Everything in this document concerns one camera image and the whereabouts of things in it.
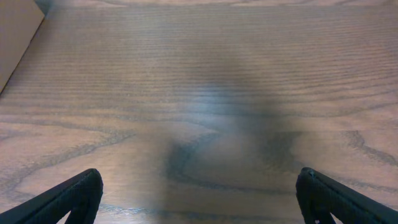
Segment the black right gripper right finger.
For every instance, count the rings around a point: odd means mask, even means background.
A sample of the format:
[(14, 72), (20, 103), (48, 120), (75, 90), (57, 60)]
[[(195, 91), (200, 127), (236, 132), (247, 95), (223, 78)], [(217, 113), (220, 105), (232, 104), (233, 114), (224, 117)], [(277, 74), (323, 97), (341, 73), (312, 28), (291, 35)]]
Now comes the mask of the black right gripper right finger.
[(296, 197), (305, 224), (342, 223), (397, 224), (397, 211), (304, 167), (298, 175)]

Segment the cardboard box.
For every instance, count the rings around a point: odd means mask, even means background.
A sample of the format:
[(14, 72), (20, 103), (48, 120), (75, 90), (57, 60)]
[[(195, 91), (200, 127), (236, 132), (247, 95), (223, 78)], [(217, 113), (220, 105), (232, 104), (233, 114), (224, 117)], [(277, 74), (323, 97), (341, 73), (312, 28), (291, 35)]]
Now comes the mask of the cardboard box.
[(43, 12), (33, 0), (1, 0), (2, 90), (43, 19)]

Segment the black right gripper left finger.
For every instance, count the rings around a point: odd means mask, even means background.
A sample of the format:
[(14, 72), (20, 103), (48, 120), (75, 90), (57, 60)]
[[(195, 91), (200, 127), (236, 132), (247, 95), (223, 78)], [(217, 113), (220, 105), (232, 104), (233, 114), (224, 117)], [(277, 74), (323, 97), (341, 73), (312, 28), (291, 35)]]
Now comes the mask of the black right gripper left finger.
[(96, 169), (87, 169), (40, 195), (1, 214), (1, 224), (93, 224), (103, 195)]

